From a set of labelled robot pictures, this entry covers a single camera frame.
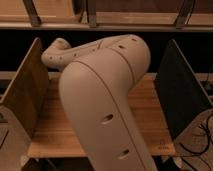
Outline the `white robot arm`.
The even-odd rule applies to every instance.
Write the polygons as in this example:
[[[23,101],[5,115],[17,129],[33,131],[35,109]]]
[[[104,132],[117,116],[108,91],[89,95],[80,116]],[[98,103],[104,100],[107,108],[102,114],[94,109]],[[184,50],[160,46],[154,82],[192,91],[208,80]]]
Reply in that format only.
[[[128,105],[150,59],[146,42],[132,34],[78,47],[58,38],[42,54],[61,72],[61,104],[95,171],[157,171]]]

